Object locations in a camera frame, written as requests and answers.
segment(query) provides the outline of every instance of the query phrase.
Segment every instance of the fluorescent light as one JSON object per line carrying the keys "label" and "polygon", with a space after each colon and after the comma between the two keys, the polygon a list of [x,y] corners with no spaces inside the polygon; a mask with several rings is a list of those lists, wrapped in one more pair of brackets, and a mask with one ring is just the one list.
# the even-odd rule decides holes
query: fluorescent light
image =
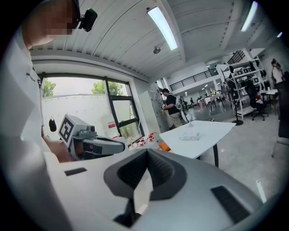
{"label": "fluorescent light", "polygon": [[254,18],[254,15],[255,15],[256,11],[257,11],[257,7],[258,7],[258,3],[256,1],[253,1],[251,9],[249,11],[249,14],[248,14],[248,16],[246,18],[246,21],[245,21],[241,31],[244,32],[244,31],[246,31],[248,29],[249,25],[251,24],[251,21]]}
{"label": "fluorescent light", "polygon": [[177,48],[177,43],[175,37],[172,34],[172,30],[168,25],[163,13],[161,12],[159,7],[155,7],[148,11],[149,16],[153,19],[155,24],[157,24],[158,28],[160,29],[161,33],[163,34],[164,38],[166,39],[169,47],[171,50]]}

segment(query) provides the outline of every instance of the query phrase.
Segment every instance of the railing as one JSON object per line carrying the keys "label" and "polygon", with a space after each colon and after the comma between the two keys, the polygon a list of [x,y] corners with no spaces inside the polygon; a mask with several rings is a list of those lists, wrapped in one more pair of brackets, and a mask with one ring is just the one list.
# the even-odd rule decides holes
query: railing
{"label": "railing", "polygon": [[196,74],[196,75],[193,75],[191,77],[188,77],[186,79],[183,79],[182,81],[179,81],[177,83],[174,83],[172,85],[170,85],[172,91],[178,89],[178,88],[182,88],[186,85],[189,85],[191,83],[195,83],[195,82],[198,82],[202,79],[206,79],[206,78],[209,78],[209,77],[212,77],[212,76],[215,76],[215,75],[218,75],[219,73],[217,72],[216,69],[211,69],[211,70],[208,70],[208,71],[205,71],[205,72],[201,72],[199,74]]}
{"label": "railing", "polygon": [[229,59],[228,64],[238,63],[245,57],[243,51],[236,51],[235,54]]}

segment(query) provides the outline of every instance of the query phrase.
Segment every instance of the ceiling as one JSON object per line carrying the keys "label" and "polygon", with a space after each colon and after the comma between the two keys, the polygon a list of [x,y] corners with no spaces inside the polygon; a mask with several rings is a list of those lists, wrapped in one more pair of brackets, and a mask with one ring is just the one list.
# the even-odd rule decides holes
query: ceiling
{"label": "ceiling", "polygon": [[[208,61],[245,46],[267,46],[277,33],[258,7],[253,24],[241,32],[250,2],[245,0],[79,0],[82,14],[98,13],[92,31],[34,47],[96,56],[154,81],[177,69]],[[160,6],[177,39],[171,51],[147,8]],[[155,46],[161,52],[153,53]]]}

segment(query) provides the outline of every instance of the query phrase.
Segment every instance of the orange object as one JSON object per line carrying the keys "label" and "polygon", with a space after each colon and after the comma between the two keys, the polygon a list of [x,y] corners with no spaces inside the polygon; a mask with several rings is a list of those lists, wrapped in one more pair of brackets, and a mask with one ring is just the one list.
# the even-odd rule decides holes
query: orange object
{"label": "orange object", "polygon": [[159,144],[159,147],[163,150],[163,151],[170,151],[171,149],[168,147],[168,145],[165,142],[162,142]]}

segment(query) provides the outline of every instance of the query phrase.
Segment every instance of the gray floor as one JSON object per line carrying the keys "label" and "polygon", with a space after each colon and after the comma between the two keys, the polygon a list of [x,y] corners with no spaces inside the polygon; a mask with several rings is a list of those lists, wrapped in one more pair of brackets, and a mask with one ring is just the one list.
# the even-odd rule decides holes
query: gray floor
{"label": "gray floor", "polygon": [[[259,180],[268,198],[282,190],[288,176],[289,147],[282,144],[275,145],[275,157],[272,158],[274,144],[278,138],[278,116],[274,110],[269,117],[262,121],[256,117],[254,121],[250,115],[244,117],[244,124],[235,126],[228,135],[218,142],[219,167],[226,173],[242,182],[259,195],[256,180]],[[231,122],[235,120],[229,102],[217,104],[212,111],[190,109],[196,120],[214,118],[216,121]],[[202,161],[214,164],[213,149],[205,153]]]}

